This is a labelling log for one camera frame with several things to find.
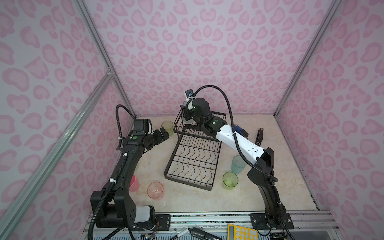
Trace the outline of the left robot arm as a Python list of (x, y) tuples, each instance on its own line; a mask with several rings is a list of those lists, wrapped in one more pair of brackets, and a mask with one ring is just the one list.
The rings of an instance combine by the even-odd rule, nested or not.
[(156, 213), (153, 206), (138, 207), (130, 197), (130, 186), (137, 164), (145, 151), (161, 144), (169, 138), (169, 133), (160, 128), (152, 134), (137, 135), (131, 132), (121, 147), (120, 159), (108, 180), (100, 191), (94, 191), (90, 201), (93, 217), (90, 228), (133, 228), (142, 225), (152, 229), (156, 225)]

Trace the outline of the teal cup near right arm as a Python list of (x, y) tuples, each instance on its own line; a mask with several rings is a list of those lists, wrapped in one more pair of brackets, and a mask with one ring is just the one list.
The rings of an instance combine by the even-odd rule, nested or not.
[(247, 163), (243, 160), (243, 158), (240, 155), (236, 155), (232, 160), (231, 171), (234, 174), (239, 175), (244, 170), (246, 165)]

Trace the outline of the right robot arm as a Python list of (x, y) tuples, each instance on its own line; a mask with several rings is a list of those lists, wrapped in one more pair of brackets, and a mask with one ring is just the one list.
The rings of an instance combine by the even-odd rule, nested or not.
[(229, 123), (213, 115), (210, 104), (203, 98), (188, 97), (186, 103), (181, 105), (185, 120), (193, 120), (207, 136), (236, 150), (243, 161), (251, 167), (248, 178), (259, 188), (265, 205), (265, 217), (262, 223), (270, 229), (282, 229), (289, 233), (294, 229), (294, 225), (276, 187), (278, 179), (274, 173), (274, 151), (271, 148), (263, 149), (257, 146), (237, 132), (230, 105), (228, 109)]

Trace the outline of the light green transparent cup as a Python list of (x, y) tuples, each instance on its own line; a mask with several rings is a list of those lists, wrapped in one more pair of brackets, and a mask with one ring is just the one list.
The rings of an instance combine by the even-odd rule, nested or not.
[(166, 130), (169, 136), (172, 136), (174, 134), (174, 123), (172, 121), (164, 121), (162, 123), (162, 128)]

